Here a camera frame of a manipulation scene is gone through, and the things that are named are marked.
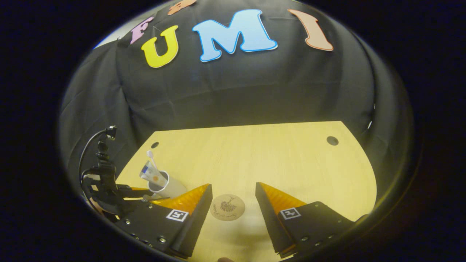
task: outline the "pink letter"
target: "pink letter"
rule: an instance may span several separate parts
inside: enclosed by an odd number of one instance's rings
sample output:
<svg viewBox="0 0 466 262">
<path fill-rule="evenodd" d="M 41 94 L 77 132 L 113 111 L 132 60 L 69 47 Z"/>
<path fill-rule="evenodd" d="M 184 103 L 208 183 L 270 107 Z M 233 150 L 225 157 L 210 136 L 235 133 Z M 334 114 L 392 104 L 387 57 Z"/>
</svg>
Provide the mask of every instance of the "pink letter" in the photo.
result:
<svg viewBox="0 0 466 262">
<path fill-rule="evenodd" d="M 149 17 L 144 22 L 138 24 L 135 28 L 133 28 L 133 30 L 131 30 L 131 32 L 133 32 L 133 38 L 131 39 L 130 45 L 132 45 L 136 40 L 143 36 L 144 33 L 142 31 L 147 29 L 147 27 L 149 26 L 148 22 L 152 21 L 153 19 L 154 17 Z"/>
<path fill-rule="evenodd" d="M 332 44 L 327 41 L 327 38 L 325 38 L 325 35 L 317 24 L 317 19 L 314 16 L 293 9 L 288 9 L 288 11 L 296 15 L 306 29 L 306 33 L 308 33 L 306 44 L 308 46 L 325 51 L 333 50 Z"/>
</svg>

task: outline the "foam letter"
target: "foam letter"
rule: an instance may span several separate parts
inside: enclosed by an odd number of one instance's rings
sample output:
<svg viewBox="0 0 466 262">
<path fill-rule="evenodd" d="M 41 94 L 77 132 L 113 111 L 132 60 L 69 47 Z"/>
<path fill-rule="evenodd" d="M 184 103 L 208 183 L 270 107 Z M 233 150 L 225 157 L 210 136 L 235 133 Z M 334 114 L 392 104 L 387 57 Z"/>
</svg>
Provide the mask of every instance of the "foam letter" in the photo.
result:
<svg viewBox="0 0 466 262">
<path fill-rule="evenodd" d="M 211 61 L 222 55 L 220 50 L 215 49 L 213 41 L 216 41 L 227 53 L 233 54 L 240 33 L 244 39 L 240 48 L 245 52 L 277 48 L 277 42 L 270 39 L 265 31 L 259 17 L 261 13 L 262 11 L 258 9 L 238 11 L 233 15 L 229 27 L 214 20 L 207 20 L 194 26 L 192 30 L 198 32 L 201 39 L 203 50 L 201 61 Z"/>
<path fill-rule="evenodd" d="M 133 38 L 131 39 L 130 45 L 132 45 L 136 40 L 143 36 L 144 32 L 142 31 L 147 29 L 147 27 L 149 26 L 148 22 L 152 21 L 153 19 L 153 17 L 149 17 L 148 19 L 144 20 L 144 22 L 138 24 L 135 28 L 131 30 L 131 32 L 133 32 Z"/>
<path fill-rule="evenodd" d="M 325 38 L 325 35 L 323 34 L 319 24 L 317 24 L 317 19 L 314 16 L 293 9 L 288 9 L 288 11 L 296 15 L 306 29 L 306 33 L 308 33 L 306 44 L 308 46 L 325 51 L 333 50 L 332 44 L 327 41 L 327 38 Z"/>
<path fill-rule="evenodd" d="M 178 2 L 176 5 L 172 6 L 169 9 L 168 15 L 172 15 L 172 14 L 178 12 L 179 10 L 194 4 L 194 2 L 196 2 L 196 0 L 183 0 L 181 2 Z"/>
<path fill-rule="evenodd" d="M 159 56 L 155 49 L 155 41 L 157 41 L 157 37 L 152 37 L 141 47 L 141 49 L 144 51 L 147 64 L 150 67 L 162 67 L 170 63 L 175 58 L 176 54 L 178 53 L 178 40 L 176 39 L 175 33 L 177 28 L 178 26 L 172 26 L 160 33 L 160 36 L 165 37 L 165 41 L 167 42 L 168 47 L 167 52 L 164 55 Z"/>
</svg>

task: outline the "wooden table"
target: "wooden table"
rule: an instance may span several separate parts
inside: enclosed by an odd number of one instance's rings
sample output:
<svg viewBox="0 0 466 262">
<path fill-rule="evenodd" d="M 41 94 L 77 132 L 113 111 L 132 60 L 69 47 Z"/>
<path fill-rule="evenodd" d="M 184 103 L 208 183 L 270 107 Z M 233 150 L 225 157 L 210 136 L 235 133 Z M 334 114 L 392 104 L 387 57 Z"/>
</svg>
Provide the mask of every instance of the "wooden table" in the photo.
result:
<svg viewBox="0 0 466 262">
<path fill-rule="evenodd" d="M 337 138 L 338 145 L 329 144 L 329 136 Z M 246 205 L 244 214 L 234 221 L 220 221 L 209 212 L 188 261 L 281 260 L 254 195 L 256 182 L 306 203 L 321 201 L 351 221 L 371 212 L 375 204 L 372 167 L 340 121 L 157 131 L 122 170 L 118 184 L 147 188 L 139 172 L 154 142 L 159 142 L 152 149 L 159 169 L 188 191 L 210 183 L 213 198 L 234 194 Z"/>
</svg>

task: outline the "orange letter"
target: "orange letter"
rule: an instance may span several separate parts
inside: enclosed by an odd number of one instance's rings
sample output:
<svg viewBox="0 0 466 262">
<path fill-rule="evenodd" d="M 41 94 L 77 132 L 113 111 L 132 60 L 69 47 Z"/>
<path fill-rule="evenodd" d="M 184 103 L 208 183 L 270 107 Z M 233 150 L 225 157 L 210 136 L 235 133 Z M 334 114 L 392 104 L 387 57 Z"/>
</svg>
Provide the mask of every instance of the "orange letter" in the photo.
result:
<svg viewBox="0 0 466 262">
<path fill-rule="evenodd" d="M 172 6 L 169 11 L 168 11 L 168 15 L 172 15 L 176 12 L 178 12 L 179 10 L 187 7 L 187 6 L 190 6 L 192 4 L 194 4 L 194 2 L 196 2 L 196 0 L 183 0 L 181 2 L 178 2 L 176 5 Z"/>
<path fill-rule="evenodd" d="M 317 19 L 314 16 L 293 9 L 288 9 L 288 11 L 296 15 L 306 29 L 306 33 L 308 33 L 306 44 L 308 46 L 325 51 L 333 50 L 332 44 L 327 41 L 327 38 L 325 38 L 325 35 L 317 24 Z"/>
</svg>

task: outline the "black cable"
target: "black cable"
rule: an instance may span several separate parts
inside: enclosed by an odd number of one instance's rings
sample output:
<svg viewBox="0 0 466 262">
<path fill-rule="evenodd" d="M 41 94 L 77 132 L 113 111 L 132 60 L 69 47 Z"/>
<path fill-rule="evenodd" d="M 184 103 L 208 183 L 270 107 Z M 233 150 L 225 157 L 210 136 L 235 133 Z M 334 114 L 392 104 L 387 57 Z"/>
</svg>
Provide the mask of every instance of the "black cable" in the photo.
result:
<svg viewBox="0 0 466 262">
<path fill-rule="evenodd" d="M 87 144 L 86 144 L 85 147 L 84 147 L 84 150 L 83 150 L 82 153 L 81 153 L 81 157 L 79 158 L 79 165 L 78 165 L 79 184 L 81 185 L 81 187 L 82 187 L 82 174 L 81 174 L 82 157 L 84 156 L 84 154 L 85 154 L 85 152 L 86 152 L 86 150 L 87 150 L 87 147 L 88 147 L 89 143 L 90 143 L 96 136 L 98 136 L 98 135 L 100 135 L 100 134 L 102 134 L 102 133 L 105 133 L 105 132 L 106 132 L 106 129 L 101 130 L 101 131 L 97 132 L 95 135 L 93 135 L 93 136 L 89 139 L 89 141 L 87 142 Z"/>
<path fill-rule="evenodd" d="M 79 184 L 81 186 L 81 189 L 82 189 L 82 193 L 84 194 L 84 196 L 86 197 L 87 201 L 89 202 L 89 204 L 92 206 L 92 208 L 97 211 L 97 213 L 100 213 L 99 210 L 94 206 L 94 204 L 92 204 L 92 201 L 89 199 L 89 197 L 86 195 L 86 193 L 84 192 L 84 189 L 82 188 L 82 179 L 83 179 L 83 175 L 84 175 L 84 172 L 83 174 L 81 174 L 81 164 L 82 164 L 82 157 L 84 156 L 88 146 L 89 146 L 89 143 L 98 135 L 102 134 L 102 133 L 105 133 L 106 132 L 106 129 L 104 130 L 101 130 L 99 132 L 97 132 L 95 135 L 93 135 L 89 141 L 87 142 L 87 144 L 85 145 L 82 153 L 81 153 L 81 157 L 79 158 L 79 165 L 78 165 L 78 175 L 79 175 Z"/>
</svg>

